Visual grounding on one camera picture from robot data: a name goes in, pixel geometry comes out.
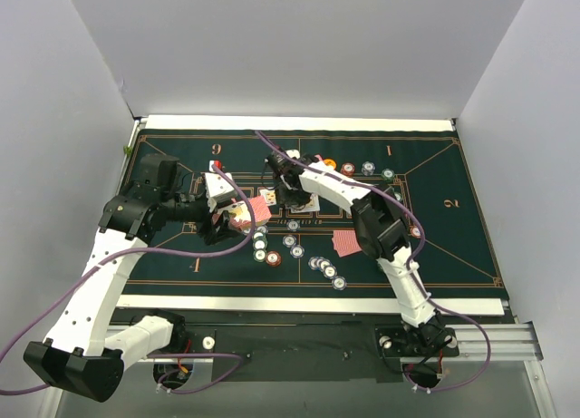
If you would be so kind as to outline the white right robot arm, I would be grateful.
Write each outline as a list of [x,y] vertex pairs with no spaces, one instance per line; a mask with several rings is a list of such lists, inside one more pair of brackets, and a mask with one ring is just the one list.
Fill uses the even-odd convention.
[[312,155],[293,159],[284,151],[273,151],[266,163],[276,197],[288,208],[303,207],[316,195],[351,214],[359,247],[377,262],[397,298],[406,326],[404,340],[412,352],[424,354],[456,344],[421,282],[419,264],[412,259],[406,221],[410,213],[389,186],[357,182]]

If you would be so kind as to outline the blue chip stack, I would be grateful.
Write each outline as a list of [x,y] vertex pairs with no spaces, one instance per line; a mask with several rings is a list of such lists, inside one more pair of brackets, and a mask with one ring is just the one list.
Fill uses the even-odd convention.
[[373,162],[366,161],[362,164],[362,175],[363,176],[372,176],[375,172],[375,165]]

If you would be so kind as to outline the red playing card deck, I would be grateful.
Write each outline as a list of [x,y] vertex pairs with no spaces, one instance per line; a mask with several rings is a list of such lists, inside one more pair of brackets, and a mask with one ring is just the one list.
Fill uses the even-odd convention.
[[263,196],[257,196],[249,199],[250,208],[244,201],[236,202],[225,208],[228,213],[230,227],[235,230],[245,231],[252,226],[250,211],[253,211],[255,225],[265,225],[272,217],[270,208]]

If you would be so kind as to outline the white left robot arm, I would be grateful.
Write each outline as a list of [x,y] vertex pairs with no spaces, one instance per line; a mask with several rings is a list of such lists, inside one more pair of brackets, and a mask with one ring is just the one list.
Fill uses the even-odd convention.
[[68,304],[43,341],[30,342],[24,361],[48,385],[96,402],[107,401],[125,370],[153,352],[185,350],[183,316],[154,309],[133,326],[107,336],[118,300],[140,258],[160,253],[150,242],[169,222],[194,222],[211,245],[232,238],[229,216],[219,212],[235,196],[247,197],[219,166],[204,176],[195,196],[179,188],[179,159],[149,154],[138,176],[104,207],[91,257]]

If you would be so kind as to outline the green poker chip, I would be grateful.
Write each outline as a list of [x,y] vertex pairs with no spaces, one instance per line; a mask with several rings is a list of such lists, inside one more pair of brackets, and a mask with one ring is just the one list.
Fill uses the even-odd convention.
[[391,169],[383,169],[381,172],[381,177],[386,182],[392,183],[392,182],[394,182],[394,179],[395,179],[395,173]]
[[267,240],[264,238],[255,239],[253,241],[253,249],[254,251],[258,250],[266,250],[267,248]]
[[264,249],[258,249],[254,251],[253,258],[256,262],[265,262],[267,252]]
[[262,232],[262,231],[256,231],[256,232],[253,234],[253,236],[252,236],[252,239],[253,239],[253,240],[257,240],[257,239],[264,238],[265,236],[266,236],[266,234],[265,234],[264,232]]

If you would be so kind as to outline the orange big blind button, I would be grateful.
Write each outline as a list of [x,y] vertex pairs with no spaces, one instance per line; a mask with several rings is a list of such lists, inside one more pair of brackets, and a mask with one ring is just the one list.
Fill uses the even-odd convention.
[[324,165],[331,168],[332,170],[336,169],[336,162],[332,159],[325,159]]

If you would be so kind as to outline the red poker chip stack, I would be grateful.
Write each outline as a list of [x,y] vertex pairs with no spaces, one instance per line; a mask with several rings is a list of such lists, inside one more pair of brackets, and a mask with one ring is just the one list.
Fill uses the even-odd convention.
[[270,267],[277,267],[281,264],[282,257],[276,251],[269,251],[266,253],[266,263]]

